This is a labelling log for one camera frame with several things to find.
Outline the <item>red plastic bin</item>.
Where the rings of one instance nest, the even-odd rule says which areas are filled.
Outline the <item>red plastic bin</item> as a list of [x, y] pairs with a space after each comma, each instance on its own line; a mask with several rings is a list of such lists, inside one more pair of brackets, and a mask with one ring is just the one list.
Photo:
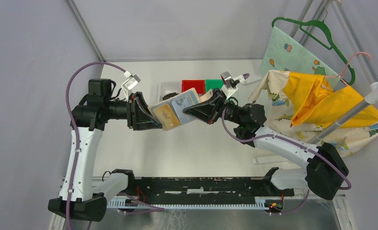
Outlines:
[[191, 88], [194, 88], [197, 94], [206, 93], [206, 84], [205, 80], [182, 80], [181, 81], [181, 91], [187, 91]]

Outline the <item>yellow cloth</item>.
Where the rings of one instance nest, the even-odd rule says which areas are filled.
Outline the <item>yellow cloth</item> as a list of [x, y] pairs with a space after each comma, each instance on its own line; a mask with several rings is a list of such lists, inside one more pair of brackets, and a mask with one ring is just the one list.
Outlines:
[[346, 114], [364, 98], [351, 86], [334, 91], [323, 75], [290, 72], [284, 94], [292, 102], [292, 126], [313, 123], [322, 128]]

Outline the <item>white plastic bin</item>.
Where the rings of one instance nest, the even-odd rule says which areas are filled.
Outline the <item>white plastic bin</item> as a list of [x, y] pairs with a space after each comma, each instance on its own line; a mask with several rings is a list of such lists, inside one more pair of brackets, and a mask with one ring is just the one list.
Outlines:
[[158, 85], [157, 97], [159, 101], [163, 100], [163, 97], [169, 93], [181, 93], [181, 82], [180, 81], [167, 81], [161, 82]]

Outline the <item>green clothes hanger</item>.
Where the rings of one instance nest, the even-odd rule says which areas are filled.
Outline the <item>green clothes hanger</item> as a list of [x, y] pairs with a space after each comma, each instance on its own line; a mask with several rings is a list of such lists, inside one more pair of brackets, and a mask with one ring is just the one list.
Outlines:
[[[295, 19], [290, 19], [290, 18], [285, 18], [285, 17], [276, 17], [271, 22], [271, 26], [274, 27], [275, 23], [277, 21], [285, 21], [285, 22], [289, 22], [289, 23], [297, 25], [297, 29], [299, 29], [304, 34], [306, 34], [307, 36], [309, 36], [310, 38], [315, 40], [321, 46], [323, 46], [327, 50], [333, 50], [337, 54], [337, 56], [343, 61], [343, 63], [346, 64], [347, 69], [350, 71], [351, 79], [350, 79], [350, 81], [347, 81], [346, 83], [348, 83], [349, 85], [353, 85], [355, 83], [355, 80], [356, 80], [355, 70], [354, 70], [354, 68], [351, 67], [350, 64], [347, 63], [348, 62], [347, 58], [343, 55], [343, 53], [340, 51], [340, 49], [334, 43], [331, 31], [330, 31], [329, 27], [324, 23], [324, 21], [310, 20], [310, 21], [307, 21], [307, 22], [303, 22], [303, 21], [298, 21], [298, 20], [295, 20]], [[315, 28], [318, 28], [319, 30], [321, 30], [324, 33], [325, 38], [327, 39], [329, 46], [327, 46], [321, 40], [316, 38], [311, 32], [308, 32], [306, 29], [304, 29], [303, 28], [304, 26], [305, 27], [315, 27]]]

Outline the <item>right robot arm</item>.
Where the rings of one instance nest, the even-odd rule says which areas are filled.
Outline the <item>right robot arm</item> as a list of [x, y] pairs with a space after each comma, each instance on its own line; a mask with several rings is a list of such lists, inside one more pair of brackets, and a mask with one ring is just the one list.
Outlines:
[[325, 200], [332, 200], [339, 190], [349, 190], [349, 170], [334, 145], [324, 142], [320, 146], [282, 135], [265, 126], [264, 106], [247, 103], [235, 104], [223, 91], [214, 89], [211, 97], [183, 109], [185, 115], [209, 125], [221, 119], [223, 127], [230, 121], [238, 126], [227, 134], [237, 142], [252, 148], [266, 150], [289, 160], [297, 169], [273, 168], [262, 183], [263, 191], [274, 196], [280, 190], [304, 189]]

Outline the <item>dinosaur print cloth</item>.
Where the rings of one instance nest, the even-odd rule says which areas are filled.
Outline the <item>dinosaur print cloth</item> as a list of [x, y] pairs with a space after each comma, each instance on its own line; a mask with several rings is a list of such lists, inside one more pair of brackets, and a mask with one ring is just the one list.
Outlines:
[[[254, 103], [260, 94], [266, 94], [271, 107], [267, 112], [265, 125], [287, 137], [308, 142], [325, 128], [313, 123], [303, 123], [299, 126], [291, 125], [294, 107], [283, 92], [290, 72], [282, 70], [268, 71], [250, 94], [248, 102]], [[319, 144], [330, 143], [336, 147], [341, 157], [347, 157], [359, 151], [377, 136], [378, 109], [370, 105], [326, 136]]]

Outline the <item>clear plastic box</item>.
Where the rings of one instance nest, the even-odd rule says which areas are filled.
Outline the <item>clear plastic box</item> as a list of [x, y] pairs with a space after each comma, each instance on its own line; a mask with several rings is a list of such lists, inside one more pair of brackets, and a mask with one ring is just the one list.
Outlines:
[[261, 80], [262, 80], [262, 79], [259, 78], [259, 79], [256, 79], [256, 80], [254, 80], [254, 81], [246, 82], [244, 85], [245, 85], [245, 86], [248, 86], [248, 85], [252, 85], [252, 84], [257, 84], [257, 83], [259, 83]]

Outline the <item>black cards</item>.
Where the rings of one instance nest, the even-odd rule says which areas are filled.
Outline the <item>black cards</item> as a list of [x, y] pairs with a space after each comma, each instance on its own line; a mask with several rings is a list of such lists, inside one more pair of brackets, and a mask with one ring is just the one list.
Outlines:
[[172, 92], [172, 93], [169, 93], [169, 94], [166, 94], [165, 96], [162, 97], [162, 100], [168, 100], [172, 97], [175, 97], [176, 95], [178, 95], [178, 93], [176, 92]]

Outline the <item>green plastic bin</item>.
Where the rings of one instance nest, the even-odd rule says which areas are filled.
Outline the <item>green plastic bin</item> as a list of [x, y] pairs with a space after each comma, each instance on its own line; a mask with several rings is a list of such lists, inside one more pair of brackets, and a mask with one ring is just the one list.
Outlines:
[[224, 86], [224, 82], [221, 79], [219, 79], [219, 80], [216, 80], [216, 79], [205, 80], [205, 92], [208, 92], [209, 90], [213, 90], [215, 88], [221, 89], [223, 86]]

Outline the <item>metal rack pole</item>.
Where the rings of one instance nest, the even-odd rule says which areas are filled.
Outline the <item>metal rack pole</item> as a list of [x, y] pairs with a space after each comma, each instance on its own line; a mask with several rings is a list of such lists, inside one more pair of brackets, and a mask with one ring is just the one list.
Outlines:
[[363, 111], [365, 108], [369, 107], [378, 102], [378, 82], [372, 83], [370, 85], [371, 92], [367, 94], [362, 101], [360, 101], [357, 105], [347, 111], [343, 116], [335, 120], [331, 123], [327, 128], [325, 128], [322, 132], [311, 138], [307, 143], [308, 144], [317, 144], [321, 140], [323, 140], [326, 136], [331, 134], [337, 128], [341, 127], [344, 123], [348, 120], [356, 116], [359, 112]]

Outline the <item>beige card holder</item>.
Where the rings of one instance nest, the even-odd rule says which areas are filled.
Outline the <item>beige card holder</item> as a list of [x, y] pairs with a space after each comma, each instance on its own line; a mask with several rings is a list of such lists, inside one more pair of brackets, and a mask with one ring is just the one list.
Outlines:
[[211, 98], [212, 94], [210, 89], [204, 95], [199, 96], [195, 88], [190, 88], [174, 97], [149, 106], [149, 111], [160, 122], [162, 130], [171, 130], [195, 121], [195, 117], [184, 114], [183, 110], [205, 102]]

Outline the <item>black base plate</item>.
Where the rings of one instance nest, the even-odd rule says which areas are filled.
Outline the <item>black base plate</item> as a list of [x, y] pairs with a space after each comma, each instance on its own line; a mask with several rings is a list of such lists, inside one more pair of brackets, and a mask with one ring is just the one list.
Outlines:
[[245, 205], [295, 194], [262, 177], [136, 177], [122, 193], [151, 205]]

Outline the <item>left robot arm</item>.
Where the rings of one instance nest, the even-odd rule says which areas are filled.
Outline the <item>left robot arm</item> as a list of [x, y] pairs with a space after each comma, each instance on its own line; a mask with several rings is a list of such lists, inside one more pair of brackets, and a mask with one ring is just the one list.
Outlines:
[[112, 98], [114, 82], [91, 79], [88, 94], [71, 110], [71, 154], [64, 183], [57, 198], [49, 200], [48, 210], [66, 219], [101, 221], [107, 204], [118, 193], [131, 195], [136, 190], [132, 170], [115, 169], [110, 177], [92, 185], [98, 145], [109, 120], [126, 120], [134, 131], [161, 129], [162, 124], [150, 115], [141, 92], [127, 100]]

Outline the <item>green patterned cloth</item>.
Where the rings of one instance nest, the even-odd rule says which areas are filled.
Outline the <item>green patterned cloth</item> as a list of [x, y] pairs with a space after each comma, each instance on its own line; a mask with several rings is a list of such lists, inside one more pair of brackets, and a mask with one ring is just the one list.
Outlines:
[[260, 66], [263, 76], [270, 70], [325, 75], [332, 87], [339, 82], [333, 69], [276, 26]]

